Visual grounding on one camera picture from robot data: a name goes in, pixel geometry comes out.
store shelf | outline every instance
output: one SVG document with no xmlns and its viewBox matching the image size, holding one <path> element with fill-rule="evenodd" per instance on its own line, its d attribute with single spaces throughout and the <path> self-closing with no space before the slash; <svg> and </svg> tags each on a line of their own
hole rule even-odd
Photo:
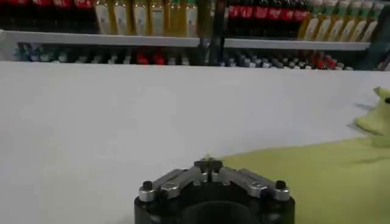
<svg viewBox="0 0 390 224">
<path fill-rule="evenodd" d="M 326 51 L 364 51 L 370 43 L 362 42 L 318 42 L 293 40 L 251 40 L 225 39 L 224 47 L 232 48 L 261 48 L 261 49 L 301 49 Z"/>
<path fill-rule="evenodd" d="M 199 38 L 4 31 L 15 42 L 197 47 Z"/>
</svg>

green plush toy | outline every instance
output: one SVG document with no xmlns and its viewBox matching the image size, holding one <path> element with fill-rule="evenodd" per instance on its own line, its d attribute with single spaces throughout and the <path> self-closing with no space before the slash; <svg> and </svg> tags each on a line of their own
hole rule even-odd
<svg viewBox="0 0 390 224">
<path fill-rule="evenodd" d="M 378 105 L 355 122 L 363 130 L 375 135 L 390 136 L 390 103 L 386 103 L 386 99 L 390 99 L 390 89 L 378 87 L 374 91 L 380 98 Z"/>
</svg>

bottle cap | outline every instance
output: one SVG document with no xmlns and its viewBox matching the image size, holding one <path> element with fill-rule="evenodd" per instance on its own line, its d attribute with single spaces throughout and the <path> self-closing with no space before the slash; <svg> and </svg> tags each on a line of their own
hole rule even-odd
<svg viewBox="0 0 390 224">
<path fill-rule="evenodd" d="M 263 63 L 263 68 L 269 68 L 269 63 L 268 62 L 264 62 Z"/>
</svg>

juice bottle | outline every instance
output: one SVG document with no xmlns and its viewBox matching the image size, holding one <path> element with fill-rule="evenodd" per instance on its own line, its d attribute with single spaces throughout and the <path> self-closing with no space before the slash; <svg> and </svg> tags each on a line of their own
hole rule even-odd
<svg viewBox="0 0 390 224">
<path fill-rule="evenodd" d="M 116 0 L 114 4 L 116 28 L 119 35 L 132 33 L 132 13 L 129 0 Z"/>
<path fill-rule="evenodd" d="M 336 41 L 341 26 L 344 24 L 344 17 L 349 5 L 349 0 L 342 0 L 337 6 L 337 14 L 332 16 L 327 34 L 325 34 L 325 41 Z"/>
<path fill-rule="evenodd" d="M 351 37 L 349 38 L 349 41 L 351 41 L 351 42 L 358 41 L 358 38 L 360 37 L 361 33 L 363 32 L 363 29 L 366 27 L 367 16 L 372 8 L 372 5 L 373 5 L 372 2 L 363 2 L 359 17 L 355 23 L 355 27 L 352 28 Z"/>
<path fill-rule="evenodd" d="M 164 6 L 162 0 L 152 0 L 149 12 L 150 34 L 162 36 L 164 32 Z"/>
<path fill-rule="evenodd" d="M 186 37 L 196 37 L 197 35 L 197 6 L 195 0 L 187 0 L 185 20 Z"/>
<path fill-rule="evenodd" d="M 351 36 L 352 28 L 355 26 L 357 15 L 361 6 L 361 1 L 352 2 L 349 8 L 349 13 L 344 19 L 344 24 L 338 34 L 338 41 L 348 41 Z"/>
<path fill-rule="evenodd" d="M 180 27 L 180 4 L 179 0 L 171 0 L 169 5 L 169 35 L 180 36 L 182 34 Z"/>
<path fill-rule="evenodd" d="M 116 23 L 111 0 L 97 0 L 95 12 L 101 34 L 116 34 Z"/>
<path fill-rule="evenodd" d="M 314 31 L 313 39 L 316 41 L 324 41 L 325 34 L 327 33 L 332 18 L 333 10 L 336 6 L 336 0 L 327 0 L 325 2 L 324 13 L 319 16 L 319 22 L 316 30 Z"/>
<path fill-rule="evenodd" d="M 298 32 L 298 39 L 310 41 L 318 24 L 318 16 L 321 15 L 322 0 L 313 0 L 311 12 L 306 16 Z"/>
<path fill-rule="evenodd" d="M 133 15 L 135 34 L 145 36 L 147 34 L 147 5 L 145 0 L 134 0 Z"/>
<path fill-rule="evenodd" d="M 364 34 L 361 37 L 361 41 L 362 42 L 370 41 L 372 32 L 375 30 L 375 27 L 378 24 L 378 17 L 380 15 L 380 12 L 382 11 L 383 7 L 384 7 L 383 4 L 375 3 L 374 8 L 371 11 L 371 16 L 368 19 L 368 23 L 369 24 L 368 24 L 368 26 L 366 28 L 366 31 L 363 32 Z"/>
</svg>

bolt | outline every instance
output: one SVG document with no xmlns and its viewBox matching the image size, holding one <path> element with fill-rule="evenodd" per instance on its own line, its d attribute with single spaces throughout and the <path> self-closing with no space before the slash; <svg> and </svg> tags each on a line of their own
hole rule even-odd
<svg viewBox="0 0 390 224">
<path fill-rule="evenodd" d="M 144 191 L 151 191 L 151 190 L 153 190 L 153 183 L 151 181 L 149 181 L 149 180 L 144 181 L 142 183 L 142 189 Z"/>
</svg>

